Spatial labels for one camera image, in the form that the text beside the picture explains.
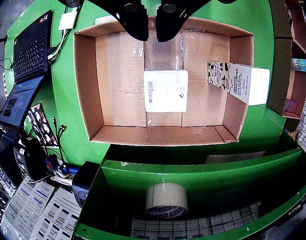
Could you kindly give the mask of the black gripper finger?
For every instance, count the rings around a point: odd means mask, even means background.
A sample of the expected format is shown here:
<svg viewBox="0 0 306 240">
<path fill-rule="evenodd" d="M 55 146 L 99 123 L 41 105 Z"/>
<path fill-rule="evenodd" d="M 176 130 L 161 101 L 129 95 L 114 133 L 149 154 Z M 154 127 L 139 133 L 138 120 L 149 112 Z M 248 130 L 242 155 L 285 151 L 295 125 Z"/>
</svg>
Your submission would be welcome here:
<svg viewBox="0 0 306 240">
<path fill-rule="evenodd" d="M 158 42 L 167 42 L 181 30 L 185 21 L 209 0 L 162 0 L 156 11 Z"/>
<path fill-rule="evenodd" d="M 147 41 L 149 38 L 148 13 L 140 0 L 91 0 L 114 16 L 133 38 Z"/>
</svg>

